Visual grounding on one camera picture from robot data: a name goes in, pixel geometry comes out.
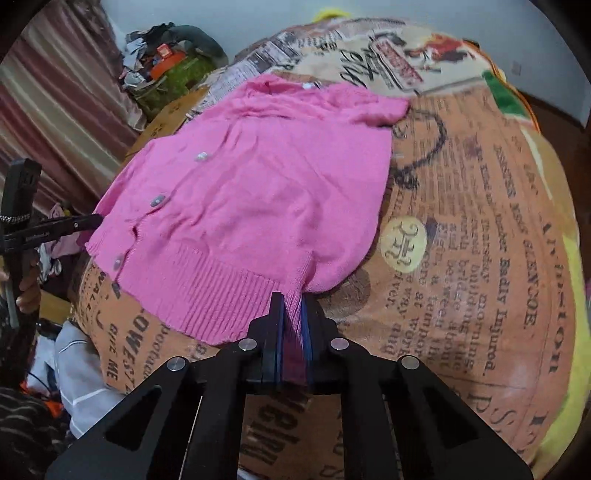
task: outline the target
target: curtain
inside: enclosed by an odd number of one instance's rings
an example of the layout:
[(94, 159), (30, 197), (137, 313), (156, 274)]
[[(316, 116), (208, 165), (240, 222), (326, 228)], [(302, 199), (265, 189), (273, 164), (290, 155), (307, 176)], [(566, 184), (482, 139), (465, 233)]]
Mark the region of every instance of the curtain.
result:
[(100, 0), (51, 0), (0, 64), (0, 184), (29, 157), (43, 167), (38, 209), (91, 212), (145, 125), (121, 71)]

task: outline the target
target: sweater sleeve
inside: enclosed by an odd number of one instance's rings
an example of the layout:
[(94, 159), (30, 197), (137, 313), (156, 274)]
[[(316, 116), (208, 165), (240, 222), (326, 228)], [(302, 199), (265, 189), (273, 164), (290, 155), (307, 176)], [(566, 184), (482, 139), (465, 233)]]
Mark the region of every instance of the sweater sleeve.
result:
[(386, 97), (363, 87), (338, 84), (329, 88), (329, 102), (340, 109), (340, 119), (370, 127), (393, 125), (408, 111), (405, 98)]

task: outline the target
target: ribbed hem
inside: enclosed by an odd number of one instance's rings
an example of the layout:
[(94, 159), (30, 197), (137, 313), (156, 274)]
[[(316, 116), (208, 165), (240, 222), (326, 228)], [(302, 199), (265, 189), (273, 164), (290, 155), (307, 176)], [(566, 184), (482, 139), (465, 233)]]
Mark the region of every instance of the ribbed hem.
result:
[[(107, 254), (101, 243), (93, 238), (89, 253), (111, 274), (114, 252)], [(120, 273), (112, 272), (113, 279), (174, 330), (209, 345), (234, 342), (246, 335), (251, 320), (268, 313), (271, 293), (282, 291), (293, 331), (300, 335), (301, 291), (185, 244), (153, 236), (142, 237), (141, 244), (127, 254)]]

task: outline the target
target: orange object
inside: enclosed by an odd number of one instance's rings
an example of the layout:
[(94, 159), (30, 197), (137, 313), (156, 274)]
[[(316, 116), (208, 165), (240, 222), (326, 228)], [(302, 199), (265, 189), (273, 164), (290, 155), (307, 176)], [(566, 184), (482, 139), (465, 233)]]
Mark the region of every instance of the orange object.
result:
[(186, 55), (182, 51), (173, 53), (172, 56), (157, 63), (150, 71), (150, 75), (154, 80), (158, 80), (167, 70), (170, 70), (177, 63), (184, 60), (185, 57)]
[(166, 43), (160, 45), (158, 48), (156, 48), (156, 50), (158, 51), (158, 53), (160, 53), (160, 56), (163, 58), (163, 60), (166, 60), (168, 57), (173, 56), (173, 51), (170, 50), (170, 47), (166, 45)]
[[(27, 395), (31, 395), (32, 397), (35, 396), (33, 394), (33, 392), (31, 392), (27, 388), (26, 380), (23, 380), (21, 382), (20, 387), (21, 387), (21, 390), (23, 391), (23, 393), (26, 393)], [(61, 402), (58, 402), (55, 400), (44, 400), (43, 403), (47, 406), (47, 408), (49, 408), (49, 411), (51, 412), (51, 416), (55, 419), (58, 418), (61, 415), (61, 412), (64, 410), (64, 405)]]

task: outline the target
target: yellow fabric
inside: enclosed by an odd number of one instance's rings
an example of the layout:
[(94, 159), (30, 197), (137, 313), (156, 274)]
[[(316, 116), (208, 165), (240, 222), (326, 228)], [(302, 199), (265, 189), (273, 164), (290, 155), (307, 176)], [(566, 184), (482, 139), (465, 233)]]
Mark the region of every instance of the yellow fabric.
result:
[(569, 388), (562, 409), (544, 436), (531, 469), (535, 478), (543, 478), (569, 446), (579, 428), (589, 388), (591, 387), (591, 332), (587, 319), (583, 266), (579, 254), (579, 227), (573, 199), (562, 164), (550, 142), (531, 128), (521, 128), (532, 152), (540, 177), (556, 211), (563, 232), (569, 262), (570, 280), (576, 311), (573, 363)]
[(349, 18), (350, 13), (341, 10), (340, 8), (328, 7), (320, 10), (312, 19), (313, 22), (320, 22), (322, 20), (328, 20), (329, 18), (345, 17)]
[(535, 478), (542, 478), (554, 466), (573, 439), (591, 386), (591, 332), (583, 289), (583, 266), (577, 242), (568, 236), (563, 236), (563, 240), (569, 259), (577, 315), (573, 364), (563, 408), (542, 440), (532, 463)]

